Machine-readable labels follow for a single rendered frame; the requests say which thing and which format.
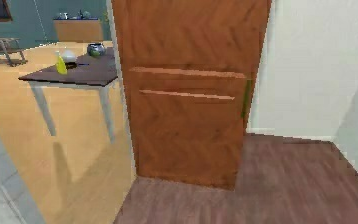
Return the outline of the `grey wooden chair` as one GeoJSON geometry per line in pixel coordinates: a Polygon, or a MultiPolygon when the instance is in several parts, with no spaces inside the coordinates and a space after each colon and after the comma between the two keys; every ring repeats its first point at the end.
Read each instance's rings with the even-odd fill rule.
{"type": "Polygon", "coordinates": [[[25,58],[24,49],[20,47],[18,38],[0,37],[0,55],[4,55],[7,64],[11,67],[15,67],[20,64],[25,64],[28,60],[25,58]],[[12,59],[11,54],[19,53],[20,59],[12,59]]]}

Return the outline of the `dark top grey leg table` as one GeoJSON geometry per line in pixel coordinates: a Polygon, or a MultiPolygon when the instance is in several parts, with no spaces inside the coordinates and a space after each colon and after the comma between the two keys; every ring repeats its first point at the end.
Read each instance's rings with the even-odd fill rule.
{"type": "Polygon", "coordinates": [[[78,56],[77,67],[68,69],[66,74],[60,74],[54,66],[49,66],[19,77],[20,81],[29,84],[51,136],[56,135],[56,129],[43,92],[44,87],[96,90],[110,142],[115,140],[109,100],[110,86],[118,78],[114,62],[114,50],[108,47],[105,49],[105,54],[97,58],[88,54],[78,56]]]}

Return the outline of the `white round bowl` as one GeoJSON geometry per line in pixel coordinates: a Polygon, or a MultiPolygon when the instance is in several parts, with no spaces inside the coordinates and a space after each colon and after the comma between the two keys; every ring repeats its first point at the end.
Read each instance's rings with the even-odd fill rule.
{"type": "Polygon", "coordinates": [[[61,57],[65,63],[75,63],[77,60],[75,53],[69,49],[65,49],[62,52],[61,57]]]}

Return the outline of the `dark blue green pot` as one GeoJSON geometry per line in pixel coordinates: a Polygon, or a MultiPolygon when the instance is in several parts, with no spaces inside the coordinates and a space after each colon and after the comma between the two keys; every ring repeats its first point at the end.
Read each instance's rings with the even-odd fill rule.
{"type": "Polygon", "coordinates": [[[102,43],[90,43],[87,46],[87,54],[91,57],[103,56],[106,49],[102,43]]]}

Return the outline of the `yellow bottle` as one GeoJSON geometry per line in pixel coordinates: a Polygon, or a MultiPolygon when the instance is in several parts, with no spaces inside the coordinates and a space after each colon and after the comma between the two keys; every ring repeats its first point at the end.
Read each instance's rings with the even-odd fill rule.
{"type": "Polygon", "coordinates": [[[63,58],[60,55],[60,52],[57,51],[56,55],[57,55],[56,69],[57,69],[59,74],[66,75],[67,74],[67,68],[66,68],[66,65],[65,65],[65,62],[64,62],[63,58]]]}

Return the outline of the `wooden sideboard with blue top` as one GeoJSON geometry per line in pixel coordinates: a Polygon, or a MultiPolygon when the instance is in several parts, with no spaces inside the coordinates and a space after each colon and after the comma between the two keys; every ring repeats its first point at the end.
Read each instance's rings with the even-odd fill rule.
{"type": "Polygon", "coordinates": [[[54,20],[60,42],[101,42],[104,40],[99,20],[54,20]]]}

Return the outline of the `brown wooden room door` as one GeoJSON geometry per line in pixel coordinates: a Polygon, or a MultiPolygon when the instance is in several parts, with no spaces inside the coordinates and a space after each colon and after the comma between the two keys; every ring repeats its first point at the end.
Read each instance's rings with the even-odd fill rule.
{"type": "Polygon", "coordinates": [[[232,189],[273,0],[111,0],[141,177],[232,189]]]}

